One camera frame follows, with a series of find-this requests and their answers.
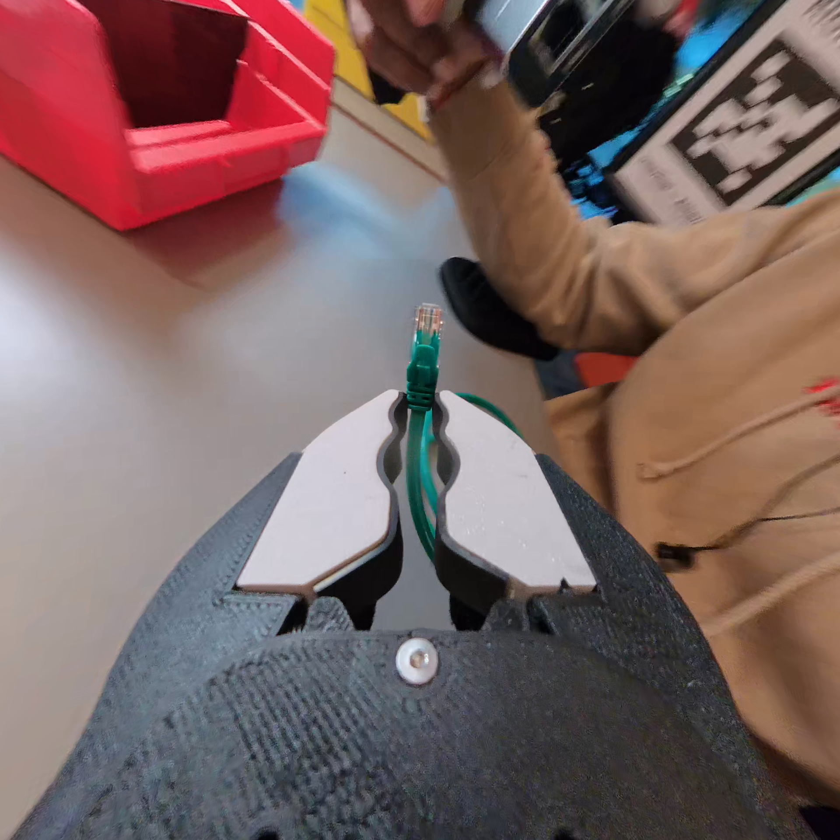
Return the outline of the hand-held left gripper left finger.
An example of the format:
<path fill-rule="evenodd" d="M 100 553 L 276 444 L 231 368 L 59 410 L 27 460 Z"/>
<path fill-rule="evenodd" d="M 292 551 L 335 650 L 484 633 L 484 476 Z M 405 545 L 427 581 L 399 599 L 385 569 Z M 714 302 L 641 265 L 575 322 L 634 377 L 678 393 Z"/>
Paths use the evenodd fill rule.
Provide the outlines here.
<path fill-rule="evenodd" d="M 361 631 L 403 572 L 396 480 L 403 470 L 405 394 L 365 402 L 316 436 L 255 541 L 235 590 L 338 600 Z"/>

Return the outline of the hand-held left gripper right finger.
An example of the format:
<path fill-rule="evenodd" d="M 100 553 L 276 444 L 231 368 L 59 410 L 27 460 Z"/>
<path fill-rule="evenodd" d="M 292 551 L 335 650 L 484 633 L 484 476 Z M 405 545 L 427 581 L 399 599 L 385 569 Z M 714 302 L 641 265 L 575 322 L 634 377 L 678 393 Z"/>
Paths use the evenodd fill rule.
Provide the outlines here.
<path fill-rule="evenodd" d="M 452 624 L 481 629 L 498 602 L 592 595 L 595 573 L 538 455 L 502 421 L 442 391 L 434 405 L 434 569 Z"/>

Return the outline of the black ethernet port adapter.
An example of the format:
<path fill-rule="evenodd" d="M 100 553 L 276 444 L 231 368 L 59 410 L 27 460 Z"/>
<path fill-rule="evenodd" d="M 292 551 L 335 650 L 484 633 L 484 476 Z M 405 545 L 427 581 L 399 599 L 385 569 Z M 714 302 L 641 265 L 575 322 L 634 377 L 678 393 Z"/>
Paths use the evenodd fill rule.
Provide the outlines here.
<path fill-rule="evenodd" d="M 467 20 L 492 44 L 501 67 L 530 109 L 541 107 L 635 1 L 467 2 Z"/>

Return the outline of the person's right forearm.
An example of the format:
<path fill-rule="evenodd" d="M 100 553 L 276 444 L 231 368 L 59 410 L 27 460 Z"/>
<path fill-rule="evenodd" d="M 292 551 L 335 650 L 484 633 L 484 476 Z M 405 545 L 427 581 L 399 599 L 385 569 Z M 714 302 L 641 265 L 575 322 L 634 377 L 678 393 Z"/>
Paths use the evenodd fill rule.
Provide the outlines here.
<path fill-rule="evenodd" d="M 776 336 L 838 323 L 837 192 L 684 227 L 584 222 L 506 83 L 462 83 L 429 124 L 490 284 L 549 343 L 641 354 L 714 300 Z"/>

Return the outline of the person's right hand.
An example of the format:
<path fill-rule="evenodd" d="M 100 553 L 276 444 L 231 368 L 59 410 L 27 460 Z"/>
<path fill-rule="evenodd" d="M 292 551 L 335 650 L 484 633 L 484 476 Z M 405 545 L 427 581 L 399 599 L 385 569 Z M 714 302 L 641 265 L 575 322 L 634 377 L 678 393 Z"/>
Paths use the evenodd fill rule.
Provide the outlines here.
<path fill-rule="evenodd" d="M 346 1 L 343 6 L 377 103 L 396 104 L 412 93 L 437 107 L 498 64 L 497 51 L 474 25 L 462 17 L 444 23 L 446 2 Z"/>

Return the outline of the orange object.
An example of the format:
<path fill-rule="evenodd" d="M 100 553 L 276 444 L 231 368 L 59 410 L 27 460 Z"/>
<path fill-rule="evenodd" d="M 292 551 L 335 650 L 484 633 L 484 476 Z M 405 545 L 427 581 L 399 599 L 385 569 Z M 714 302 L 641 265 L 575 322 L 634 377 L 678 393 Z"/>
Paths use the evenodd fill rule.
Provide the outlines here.
<path fill-rule="evenodd" d="M 614 353 L 580 352 L 574 357 L 574 366 L 584 389 L 623 381 L 636 362 L 635 356 Z"/>

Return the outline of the black rounded object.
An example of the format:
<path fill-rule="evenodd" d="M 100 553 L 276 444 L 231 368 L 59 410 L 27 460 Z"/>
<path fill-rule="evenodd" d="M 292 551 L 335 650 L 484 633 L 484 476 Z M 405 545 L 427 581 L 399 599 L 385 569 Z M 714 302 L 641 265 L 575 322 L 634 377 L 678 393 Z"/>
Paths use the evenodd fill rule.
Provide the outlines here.
<path fill-rule="evenodd" d="M 441 265 L 438 276 L 450 311 L 478 341 L 533 361 L 548 362 L 560 353 L 533 324 L 509 308 L 479 263 L 453 257 Z"/>

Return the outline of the person's beige hoodie torso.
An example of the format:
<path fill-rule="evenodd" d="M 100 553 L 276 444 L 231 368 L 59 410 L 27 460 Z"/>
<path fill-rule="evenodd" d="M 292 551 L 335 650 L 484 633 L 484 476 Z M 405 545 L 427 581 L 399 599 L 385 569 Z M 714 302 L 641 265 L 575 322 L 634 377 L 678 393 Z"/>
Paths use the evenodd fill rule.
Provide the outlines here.
<path fill-rule="evenodd" d="M 676 341 L 547 402 L 560 463 L 676 552 L 660 563 L 774 770 L 838 806 L 838 323 Z"/>

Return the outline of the red plastic bin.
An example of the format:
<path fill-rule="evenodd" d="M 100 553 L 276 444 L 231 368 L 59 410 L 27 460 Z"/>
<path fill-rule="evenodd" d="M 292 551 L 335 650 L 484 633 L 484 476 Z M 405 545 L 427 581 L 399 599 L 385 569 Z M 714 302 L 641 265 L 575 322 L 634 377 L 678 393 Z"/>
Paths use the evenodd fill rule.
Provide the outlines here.
<path fill-rule="evenodd" d="M 2 156 L 140 228 L 313 161 L 334 56 L 288 2 L 2 1 Z"/>

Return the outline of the black-and-white marker sign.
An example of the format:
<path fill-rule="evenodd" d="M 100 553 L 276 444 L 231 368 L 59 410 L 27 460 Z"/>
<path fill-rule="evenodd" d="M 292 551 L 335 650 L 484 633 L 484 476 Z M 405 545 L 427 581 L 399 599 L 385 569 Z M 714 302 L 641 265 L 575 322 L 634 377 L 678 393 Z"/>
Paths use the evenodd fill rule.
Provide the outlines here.
<path fill-rule="evenodd" d="M 686 225 L 838 185 L 838 19 L 835 1 L 762 5 L 605 170 L 619 203 Z"/>

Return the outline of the yellow plastic object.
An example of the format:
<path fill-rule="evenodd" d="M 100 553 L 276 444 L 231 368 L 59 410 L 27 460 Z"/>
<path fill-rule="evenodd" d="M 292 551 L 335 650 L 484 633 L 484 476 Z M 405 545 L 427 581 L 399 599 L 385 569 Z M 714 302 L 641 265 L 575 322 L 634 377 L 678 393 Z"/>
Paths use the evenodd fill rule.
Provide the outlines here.
<path fill-rule="evenodd" d="M 383 82 L 374 82 L 373 73 L 364 63 L 350 31 L 349 20 L 341 1 L 303 1 L 304 18 L 334 47 L 335 77 L 342 95 L 351 106 L 375 107 L 394 124 L 413 137 L 434 145 L 424 121 L 425 101 L 413 93 L 389 93 Z"/>

